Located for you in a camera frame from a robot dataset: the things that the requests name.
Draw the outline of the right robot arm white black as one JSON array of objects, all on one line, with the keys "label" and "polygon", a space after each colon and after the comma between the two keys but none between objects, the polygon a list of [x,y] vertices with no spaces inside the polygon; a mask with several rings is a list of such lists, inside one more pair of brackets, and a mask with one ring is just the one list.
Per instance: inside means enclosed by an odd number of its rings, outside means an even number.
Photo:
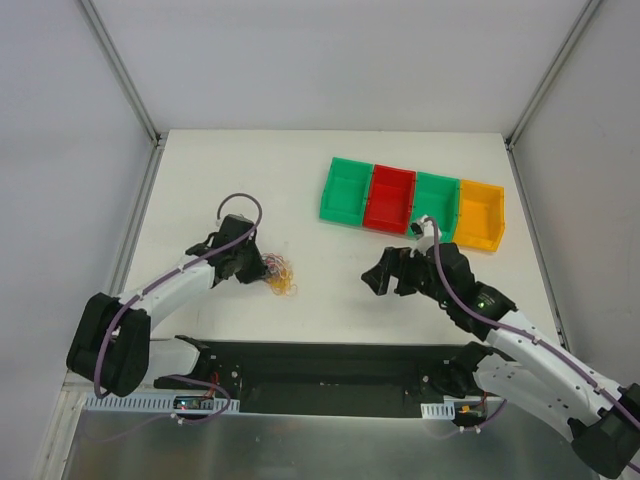
[{"label": "right robot arm white black", "polygon": [[476,280],[453,243],[420,252],[387,247],[362,281],[378,296],[397,281],[400,296],[420,293],[474,336],[437,386],[461,398],[482,389],[537,417],[570,442],[599,475],[618,478],[639,452],[639,386],[622,386],[552,344],[515,303]]}]

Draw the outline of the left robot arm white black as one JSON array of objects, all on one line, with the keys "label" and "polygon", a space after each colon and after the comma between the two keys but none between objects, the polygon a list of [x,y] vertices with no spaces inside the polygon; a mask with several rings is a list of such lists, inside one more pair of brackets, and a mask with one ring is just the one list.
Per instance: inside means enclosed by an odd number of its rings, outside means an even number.
[{"label": "left robot arm white black", "polygon": [[197,347],[174,338],[153,348],[151,333],[179,307],[225,280],[250,284],[266,277],[257,226],[229,214],[218,231],[187,249],[156,279],[116,296],[93,295],[71,342],[67,368],[92,381],[99,399],[131,394],[149,372],[156,378],[176,374],[191,389],[204,387],[212,367]]}]

